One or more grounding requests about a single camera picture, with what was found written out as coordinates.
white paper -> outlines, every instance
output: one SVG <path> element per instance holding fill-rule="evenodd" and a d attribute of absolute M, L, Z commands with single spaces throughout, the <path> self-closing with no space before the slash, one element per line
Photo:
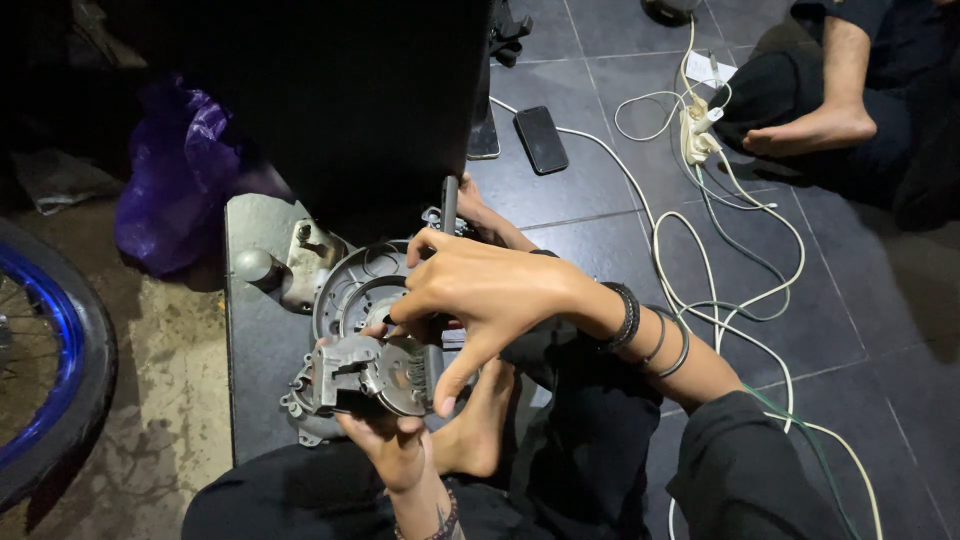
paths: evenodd
<path fill-rule="evenodd" d="M 720 83 L 716 81 L 711 81 L 710 79 L 720 79 L 721 81 L 729 81 L 730 77 L 736 73 L 736 68 L 732 65 L 726 65 L 725 63 L 717 63 L 717 73 L 713 73 L 713 68 L 710 66 L 710 59 L 704 55 L 690 51 L 690 56 L 686 59 L 686 76 L 689 79 L 693 79 L 698 83 L 704 83 L 712 88 L 717 88 L 720 86 Z"/>

smartphone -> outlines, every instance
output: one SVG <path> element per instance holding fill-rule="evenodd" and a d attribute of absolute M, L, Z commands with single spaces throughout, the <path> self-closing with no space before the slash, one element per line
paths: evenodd
<path fill-rule="evenodd" d="M 514 117 L 514 124 L 537 174 L 555 173 L 570 165 L 557 126 L 546 107 L 519 111 Z"/>

fingernail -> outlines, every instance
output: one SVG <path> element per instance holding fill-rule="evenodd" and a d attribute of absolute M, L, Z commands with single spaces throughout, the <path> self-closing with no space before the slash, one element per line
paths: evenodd
<path fill-rule="evenodd" d="M 440 416 L 443 418 L 449 416 L 450 413 L 453 412 L 454 402 L 456 402 L 456 400 L 453 399 L 453 396 L 446 398 L 444 400 L 444 404 L 440 405 L 440 411 L 438 411 L 438 414 L 440 414 Z"/>

green cable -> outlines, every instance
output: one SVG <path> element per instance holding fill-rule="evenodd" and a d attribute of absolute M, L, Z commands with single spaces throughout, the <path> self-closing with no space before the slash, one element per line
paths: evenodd
<path fill-rule="evenodd" d="M 797 424 L 797 426 L 800 426 L 800 432 L 804 435 L 807 442 L 810 443 L 810 446 L 813 447 L 813 451 L 817 455 L 817 459 L 820 460 L 820 466 L 824 470 L 824 475 L 827 477 L 827 483 L 829 484 L 830 492 L 833 494 L 833 499 L 837 503 L 837 509 L 840 510 L 840 515 L 843 516 L 843 519 L 846 522 L 848 532 L 856 540 L 861 540 L 860 535 L 856 533 L 856 527 L 853 526 L 853 520 L 847 514 L 846 510 L 844 510 L 843 503 L 840 501 L 840 490 L 837 488 L 836 480 L 833 478 L 833 473 L 830 472 L 830 466 L 827 463 L 827 456 L 824 454 L 823 447 L 820 446 L 820 440 L 817 438 L 816 433 L 814 433 L 813 430 L 811 430 L 803 420 L 783 410 L 778 405 L 768 400 L 767 397 L 764 396 L 763 394 L 754 390 L 747 384 L 743 384 L 743 387 L 746 388 L 747 390 L 750 390 L 750 392 L 754 394 L 754 396 L 757 399 L 761 400 L 767 406 L 772 408 L 774 412 L 776 412 L 780 416 L 785 416 L 790 420 L 793 420 Z"/>

tire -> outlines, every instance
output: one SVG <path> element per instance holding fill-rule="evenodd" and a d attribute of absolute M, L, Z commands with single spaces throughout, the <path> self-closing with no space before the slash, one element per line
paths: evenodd
<path fill-rule="evenodd" d="M 113 398 L 116 337 L 100 298 L 56 250 L 0 218 L 0 247 L 6 245 L 39 268 L 65 292 L 83 328 L 83 369 L 76 394 L 49 430 L 0 469 L 0 513 L 29 496 L 71 452 L 99 434 Z"/>

